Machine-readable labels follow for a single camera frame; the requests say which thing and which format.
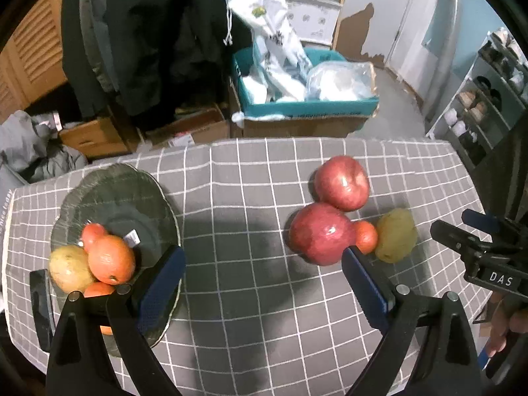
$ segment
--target yellow-green fruit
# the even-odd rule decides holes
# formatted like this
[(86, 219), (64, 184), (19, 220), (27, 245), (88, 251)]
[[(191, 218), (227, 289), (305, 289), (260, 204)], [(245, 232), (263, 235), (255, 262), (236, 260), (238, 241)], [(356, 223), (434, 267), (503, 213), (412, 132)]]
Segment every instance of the yellow-green fruit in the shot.
[(78, 246), (64, 246), (54, 250), (49, 257), (51, 278), (64, 291), (84, 292), (96, 281), (88, 267), (88, 255)]
[(383, 215), (376, 229), (378, 230), (376, 256), (386, 263), (402, 260), (413, 250), (418, 240), (413, 215), (406, 209), (394, 209)]

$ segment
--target blue wall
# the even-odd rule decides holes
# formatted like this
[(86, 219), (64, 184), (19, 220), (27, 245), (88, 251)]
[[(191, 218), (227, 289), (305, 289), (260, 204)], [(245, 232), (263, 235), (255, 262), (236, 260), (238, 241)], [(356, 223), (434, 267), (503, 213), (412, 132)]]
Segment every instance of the blue wall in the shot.
[[(442, 50), (443, 33), (447, 28), (449, 0), (438, 0), (429, 29), (422, 45), (436, 56)], [(504, 23), (486, 0), (461, 0), (460, 34), (451, 70), (463, 79), (488, 31), (503, 27)]]

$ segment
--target table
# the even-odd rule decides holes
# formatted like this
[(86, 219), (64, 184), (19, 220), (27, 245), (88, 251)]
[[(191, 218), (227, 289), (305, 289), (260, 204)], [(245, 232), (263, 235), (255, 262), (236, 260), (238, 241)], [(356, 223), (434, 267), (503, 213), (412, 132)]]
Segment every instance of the table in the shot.
[[(153, 348), (184, 395), (343, 394), (381, 339), (340, 264), (305, 263), (284, 244), (289, 217), (313, 201), (310, 178), (338, 154), (366, 169), (371, 195), (352, 219), (375, 221), (394, 207), (411, 210), (419, 239), (392, 264), (372, 260), (394, 283), (441, 296), (460, 295), (472, 320), (489, 291), (463, 279), (458, 255), (430, 238), (430, 223), (461, 222), (482, 207), (458, 155), (443, 141), (362, 139), (230, 140), (109, 159), (54, 180), (17, 189), (3, 258), (7, 318), (15, 346), (40, 370), (28, 273), (47, 266), (60, 205), (89, 171), (126, 162), (154, 175), (176, 214), (188, 267), (180, 305)], [(485, 234), (473, 230), (481, 238)], [(59, 318), (54, 301), (55, 318)], [(405, 382), (419, 349), (407, 354), (394, 385)], [(137, 393), (121, 359), (111, 357), (123, 388)]]

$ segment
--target human hand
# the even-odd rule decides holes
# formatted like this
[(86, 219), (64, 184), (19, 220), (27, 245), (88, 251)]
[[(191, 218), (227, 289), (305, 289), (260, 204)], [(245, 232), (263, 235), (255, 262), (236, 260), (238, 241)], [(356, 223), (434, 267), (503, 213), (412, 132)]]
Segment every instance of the human hand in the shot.
[(516, 333), (528, 332), (528, 308), (514, 312), (511, 316), (504, 308), (501, 293), (493, 292), (489, 302), (498, 304), (492, 317), (492, 330), (484, 349), (488, 357), (500, 352), (506, 347), (506, 334), (509, 330)]

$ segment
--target teal plastic bin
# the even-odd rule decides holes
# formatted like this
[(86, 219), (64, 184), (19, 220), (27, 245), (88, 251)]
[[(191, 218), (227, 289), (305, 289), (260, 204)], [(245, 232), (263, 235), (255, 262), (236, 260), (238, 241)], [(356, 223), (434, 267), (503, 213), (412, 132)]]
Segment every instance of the teal plastic bin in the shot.
[[(324, 61), (345, 61), (345, 57), (334, 50), (306, 48), (306, 55), (315, 66)], [(336, 116), (359, 115), (371, 116), (380, 99), (378, 96), (360, 101), (302, 101), (288, 103), (252, 104), (242, 82), (242, 77), (249, 75), (253, 65), (252, 49), (239, 50), (233, 55), (233, 82), (237, 89), (242, 111), (246, 116), (260, 117), (267, 115), (303, 116)]]

